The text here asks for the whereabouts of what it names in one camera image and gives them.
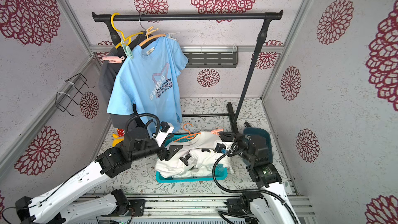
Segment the dark grey t-shirt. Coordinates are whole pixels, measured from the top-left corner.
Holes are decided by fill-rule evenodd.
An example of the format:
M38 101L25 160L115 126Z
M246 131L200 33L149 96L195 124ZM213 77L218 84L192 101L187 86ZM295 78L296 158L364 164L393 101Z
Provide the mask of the dark grey t-shirt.
M146 39L145 34L138 35L129 44L129 47L131 49L134 49L135 46L137 46L140 42L142 42L145 39ZM122 57L122 56L125 56L125 53L124 53L124 50L122 47L119 47L118 49L113 47L107 55ZM102 93L102 96L104 97L106 104L109 104L110 97L111 97L113 87L114 87L114 83L115 83L117 74L118 74L119 70L121 69L122 64L123 63L121 63L121 64L108 63L108 61L103 62L101 74L99 76L98 86ZM130 115L110 114L113 127L117 128L117 129L124 130L126 122L137 114L138 113L137 113L135 104L133 104L133 114L130 114ZM136 127L144 127L144 126L145 126L145 124L142 122L142 120L140 118L136 118L129 124L129 131L131 131L132 129L134 129Z

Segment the light blue garment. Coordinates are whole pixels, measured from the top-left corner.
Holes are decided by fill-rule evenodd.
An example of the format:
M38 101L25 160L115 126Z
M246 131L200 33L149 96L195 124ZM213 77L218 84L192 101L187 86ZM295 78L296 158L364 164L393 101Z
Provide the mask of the light blue garment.
M146 48L136 46L116 76L107 112L151 113L180 129L182 119L177 78L188 63L178 41L159 37Z

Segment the beige clothespin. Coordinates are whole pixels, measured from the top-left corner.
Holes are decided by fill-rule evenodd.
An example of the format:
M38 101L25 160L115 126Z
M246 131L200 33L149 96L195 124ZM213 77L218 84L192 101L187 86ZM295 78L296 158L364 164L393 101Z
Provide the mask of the beige clothespin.
M153 32L155 32L156 31L156 29L154 29L154 26L151 26L150 28L148 28L147 30L146 30L146 36L147 36L147 38L149 38L149 35L151 35Z

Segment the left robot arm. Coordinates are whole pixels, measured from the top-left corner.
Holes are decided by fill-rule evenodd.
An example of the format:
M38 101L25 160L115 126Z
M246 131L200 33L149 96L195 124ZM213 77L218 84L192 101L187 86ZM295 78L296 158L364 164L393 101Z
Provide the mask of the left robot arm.
M165 146L173 137L171 131L160 132L156 138L138 128L125 133L124 140L107 149L57 188L35 198L23 197L16 202L16 214L23 224L67 224L98 215L119 216L131 208L122 190L114 190L104 197L77 204L75 200L131 168L132 162L157 155L169 161L182 145Z

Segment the orange plastic hanger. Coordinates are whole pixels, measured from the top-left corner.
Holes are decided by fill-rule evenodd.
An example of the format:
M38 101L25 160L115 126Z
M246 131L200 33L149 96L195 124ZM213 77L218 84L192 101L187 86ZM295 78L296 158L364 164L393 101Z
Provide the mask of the orange plastic hanger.
M174 140L174 143L177 143L177 142L179 142L179 141L181 141L181 140L187 140L187 141L190 141L190 140L192 140L192 139L194 139L194 138L196 138L199 134L201 134L200 132L197 132L197 133L193 133L193 132L191 132L190 130L188 130L187 129L187 126L190 126L190 127L193 127L193 124L191 124L191 123L185 123L184 125L183 125L183 130L184 131L187 131L187 134L183 134L181 137L179 137L178 139L176 139L176 140Z

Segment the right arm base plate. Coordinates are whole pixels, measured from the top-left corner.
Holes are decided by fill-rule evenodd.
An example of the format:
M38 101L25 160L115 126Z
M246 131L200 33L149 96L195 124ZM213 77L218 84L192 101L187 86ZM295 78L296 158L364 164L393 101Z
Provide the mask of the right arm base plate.
M232 214L253 215L247 201L241 198L229 198L225 202L228 212Z

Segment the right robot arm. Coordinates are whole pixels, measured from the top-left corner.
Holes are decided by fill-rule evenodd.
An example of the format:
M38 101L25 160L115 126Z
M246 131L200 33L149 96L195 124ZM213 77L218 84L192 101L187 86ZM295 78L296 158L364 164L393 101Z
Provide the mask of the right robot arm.
M228 189L219 182L216 185L223 191L238 194L238 199L227 199L227 211L219 211L219 216L227 223L229 217L243 218L250 224L298 224L295 213L286 193L282 178L273 165L273 152L270 134L262 129L246 128L243 133L220 133L224 142L232 142L230 148L217 146L222 157L240 156L246 164L254 189Z

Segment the wooden hanger metal hook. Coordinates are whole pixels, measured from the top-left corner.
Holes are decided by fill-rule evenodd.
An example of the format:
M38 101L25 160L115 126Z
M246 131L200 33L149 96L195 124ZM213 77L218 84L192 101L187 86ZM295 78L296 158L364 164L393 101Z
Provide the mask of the wooden hanger metal hook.
M139 15L139 23L140 23L140 26L142 27L142 29L145 30L145 32L146 32L147 29L145 29L145 28L143 27L142 23L141 23L141 20L142 20L142 16L143 16L143 15L144 15L143 13L141 13L141 14ZM158 35L153 35L153 34L154 34L154 32L153 32L151 35L149 35L149 38L147 38L147 36L146 36L146 39L143 40L143 41L140 43L140 47L141 47L141 48L144 48L144 46L145 46L147 43L151 42L152 40L155 40L155 39L160 38L160 37L167 37L167 34L158 34Z

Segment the pink clothespin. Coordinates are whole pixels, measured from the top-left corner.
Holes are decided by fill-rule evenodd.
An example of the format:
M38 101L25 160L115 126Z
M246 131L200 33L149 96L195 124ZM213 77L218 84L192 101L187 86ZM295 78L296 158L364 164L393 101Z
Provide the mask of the pink clothespin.
M212 130L212 131L211 131L211 134L213 134L213 135L220 135L221 132L223 132L223 131L224 131L224 129L216 129L216 130Z
M104 57L102 57L102 60L108 61L108 63L121 64L125 60L125 57L104 56Z

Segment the mint green clothespin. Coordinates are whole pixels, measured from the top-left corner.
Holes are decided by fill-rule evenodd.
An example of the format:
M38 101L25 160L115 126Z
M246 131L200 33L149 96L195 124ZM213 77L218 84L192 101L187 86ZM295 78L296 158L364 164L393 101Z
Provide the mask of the mint green clothespin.
M125 53L126 57L127 57L127 58L130 58L130 59L133 59L134 56L132 55L132 51L131 51L129 45L127 45L127 44L124 43L124 42L121 42L121 46L122 46L122 48L123 48L123 50L124 50L124 53Z

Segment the grey clothespin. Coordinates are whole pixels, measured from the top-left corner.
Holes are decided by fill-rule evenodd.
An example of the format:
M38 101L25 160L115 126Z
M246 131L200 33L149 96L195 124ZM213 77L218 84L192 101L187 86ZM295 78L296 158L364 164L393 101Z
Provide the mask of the grey clothespin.
M168 34L167 34L167 37L168 37L169 39L176 40L176 35L177 35L177 34L180 34L180 33L181 33L181 32L168 33Z

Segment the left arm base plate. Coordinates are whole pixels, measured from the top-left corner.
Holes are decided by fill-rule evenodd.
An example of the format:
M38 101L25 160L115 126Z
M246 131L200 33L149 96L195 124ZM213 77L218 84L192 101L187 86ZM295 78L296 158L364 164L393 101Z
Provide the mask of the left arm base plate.
M133 199L127 202L117 205L116 209L107 215L102 215L102 217L140 217L143 216L145 209L146 200L144 199Z

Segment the yellow plastic hanger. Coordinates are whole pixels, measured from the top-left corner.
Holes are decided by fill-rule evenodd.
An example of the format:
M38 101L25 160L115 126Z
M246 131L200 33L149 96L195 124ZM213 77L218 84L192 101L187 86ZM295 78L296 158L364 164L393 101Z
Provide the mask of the yellow plastic hanger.
M110 32L110 34L111 34L111 38L114 43L114 47L116 49L118 49L119 47L122 47L123 45L129 45L135 36L143 35L146 33L145 31L140 31L140 32L134 33L130 36L125 36L121 30L118 30L115 27L114 19L118 15L120 15L120 13L117 13L117 12L113 13L111 15L111 19L110 19L111 30L113 31L113 32Z

